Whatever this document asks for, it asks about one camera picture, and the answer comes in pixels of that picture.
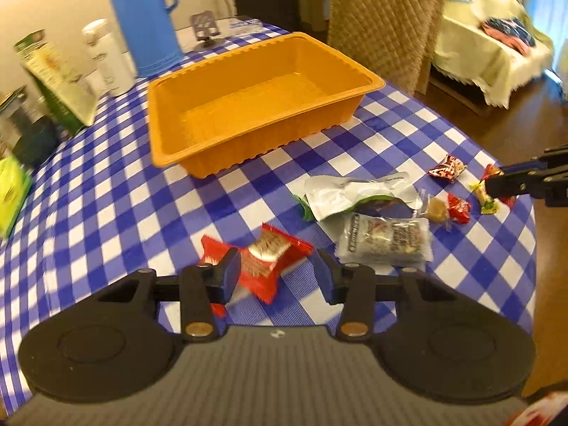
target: blue and white tablecloth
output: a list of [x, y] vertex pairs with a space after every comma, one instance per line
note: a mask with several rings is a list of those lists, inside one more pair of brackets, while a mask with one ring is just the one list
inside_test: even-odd
[[[284, 31], [231, 38], [222, 53]], [[216, 55], [192, 54], [191, 64]], [[95, 124], [62, 145], [35, 175], [9, 242], [0, 247], [0, 390], [8, 413], [30, 391], [16, 354], [22, 337], [59, 312], [139, 267], [174, 274], [200, 258], [201, 237], [229, 244], [253, 242], [263, 222], [333, 251], [329, 226], [302, 220], [291, 197], [310, 175], [373, 179], [407, 171], [433, 195], [467, 197], [472, 222], [446, 231], [432, 226], [434, 261], [427, 272], [519, 323], [532, 327], [535, 304], [535, 219], [529, 197], [512, 212], [480, 216], [467, 189], [493, 162], [479, 146], [419, 102], [391, 86], [368, 94], [353, 119], [204, 180], [180, 166], [152, 165], [147, 128], [148, 81], [120, 98], [104, 96]], [[425, 174], [446, 153], [468, 164], [458, 182]], [[280, 279], [270, 306], [237, 288], [228, 323], [328, 324], [341, 306], [329, 306], [310, 261]], [[376, 331], [395, 321], [392, 303], [377, 304]], [[160, 322], [179, 331], [179, 304], [167, 304]]]

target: gray ribbed surface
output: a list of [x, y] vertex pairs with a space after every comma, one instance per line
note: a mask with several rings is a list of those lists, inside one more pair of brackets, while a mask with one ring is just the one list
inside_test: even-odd
[[11, 426], [388, 425], [502, 426], [519, 399], [461, 407], [419, 397], [391, 380], [371, 351], [339, 343], [326, 327], [231, 327], [186, 347], [155, 385], [105, 404], [37, 395]]

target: dark blue cloth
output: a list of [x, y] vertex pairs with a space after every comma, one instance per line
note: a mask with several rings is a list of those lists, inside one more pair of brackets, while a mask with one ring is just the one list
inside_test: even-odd
[[528, 47], [535, 47], [536, 42], [533, 36], [526, 29], [525, 25], [516, 17], [513, 19], [500, 19], [498, 17], [490, 17], [485, 23], [499, 32], [506, 35], [520, 38]]

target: wooden floor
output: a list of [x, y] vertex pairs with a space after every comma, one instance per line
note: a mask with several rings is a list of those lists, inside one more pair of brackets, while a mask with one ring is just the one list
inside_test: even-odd
[[[568, 143], [568, 105], [546, 76], [514, 92], [509, 110], [489, 108], [483, 117], [433, 86], [417, 99], [504, 165]], [[568, 379], [568, 208], [546, 208], [542, 201], [535, 201], [535, 215], [537, 360], [525, 394]]]

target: white bottle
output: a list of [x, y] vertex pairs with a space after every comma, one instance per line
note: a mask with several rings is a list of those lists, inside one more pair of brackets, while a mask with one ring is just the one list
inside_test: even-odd
[[134, 75], [113, 33], [110, 32], [106, 19], [99, 19], [87, 25], [83, 29], [83, 37], [110, 95], [120, 96], [132, 89], [135, 83]]

